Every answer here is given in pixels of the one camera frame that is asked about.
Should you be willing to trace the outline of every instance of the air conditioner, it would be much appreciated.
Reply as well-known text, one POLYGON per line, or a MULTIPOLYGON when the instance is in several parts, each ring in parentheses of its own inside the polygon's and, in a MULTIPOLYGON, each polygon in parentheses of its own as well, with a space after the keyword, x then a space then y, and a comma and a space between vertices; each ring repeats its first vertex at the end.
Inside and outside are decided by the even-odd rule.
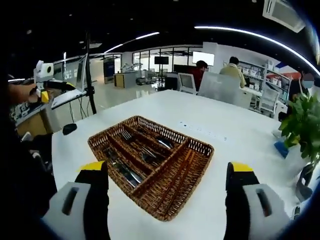
POLYGON ((286 0, 264 0, 263 14, 295 33, 300 32, 306 24, 286 0))

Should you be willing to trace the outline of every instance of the wicker cutlery tray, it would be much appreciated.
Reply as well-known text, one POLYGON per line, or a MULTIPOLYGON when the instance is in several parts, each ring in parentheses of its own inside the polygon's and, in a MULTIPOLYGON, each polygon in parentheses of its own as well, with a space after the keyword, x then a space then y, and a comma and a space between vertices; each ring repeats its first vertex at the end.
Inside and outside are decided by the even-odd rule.
POLYGON ((133 116, 88 139, 88 144, 98 161, 106 161, 108 175, 138 206, 160 221, 172 220, 188 201, 201 181, 214 148, 204 142, 171 130, 141 116, 133 116), (126 131, 134 140, 124 139, 126 131), (169 149, 156 138, 173 143, 169 149), (157 161, 146 162, 142 146, 152 150, 157 161), (119 159, 143 181, 133 187, 106 155, 112 149, 119 159))

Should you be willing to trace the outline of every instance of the computer screen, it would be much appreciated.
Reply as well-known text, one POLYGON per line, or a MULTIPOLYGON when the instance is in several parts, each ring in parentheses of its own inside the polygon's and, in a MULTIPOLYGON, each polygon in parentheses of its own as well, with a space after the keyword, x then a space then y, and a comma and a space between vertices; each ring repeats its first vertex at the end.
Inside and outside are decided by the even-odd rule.
POLYGON ((154 64, 167 65, 167 64, 169 64, 169 57, 168 56, 155 56, 154 57, 154 64))
POLYGON ((192 62, 196 64, 198 61, 205 61, 209 66, 213 66, 215 63, 215 55, 212 53, 206 53, 201 51, 194 51, 192 56, 192 62))
POLYGON ((87 57, 88 55, 86 54, 80 59, 78 64, 77 74, 76 74, 75 87, 81 92, 83 92, 87 87, 87 80, 86 80, 87 57))

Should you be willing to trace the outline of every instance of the tv screen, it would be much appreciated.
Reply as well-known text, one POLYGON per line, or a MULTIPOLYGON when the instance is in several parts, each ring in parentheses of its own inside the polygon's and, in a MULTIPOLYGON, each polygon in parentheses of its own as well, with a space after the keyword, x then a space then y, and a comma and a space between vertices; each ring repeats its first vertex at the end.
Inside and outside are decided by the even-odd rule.
POLYGON ((169 57, 168 56, 155 56, 154 57, 154 64, 169 64, 169 57))
POLYGON ((201 51, 194 51, 192 57, 192 63, 196 64, 198 61, 205 61, 209 66, 213 66, 215 62, 215 55, 212 53, 206 53, 201 51))

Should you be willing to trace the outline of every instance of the white pot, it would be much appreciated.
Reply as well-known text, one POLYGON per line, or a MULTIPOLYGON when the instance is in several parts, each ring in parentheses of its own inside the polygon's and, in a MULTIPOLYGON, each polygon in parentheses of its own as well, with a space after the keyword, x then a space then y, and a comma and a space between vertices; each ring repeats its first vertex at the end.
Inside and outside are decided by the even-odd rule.
POLYGON ((289 153, 284 159, 284 171, 287 178, 290 180, 294 179, 309 161, 309 158, 303 159, 301 157, 300 144, 290 147, 289 153))

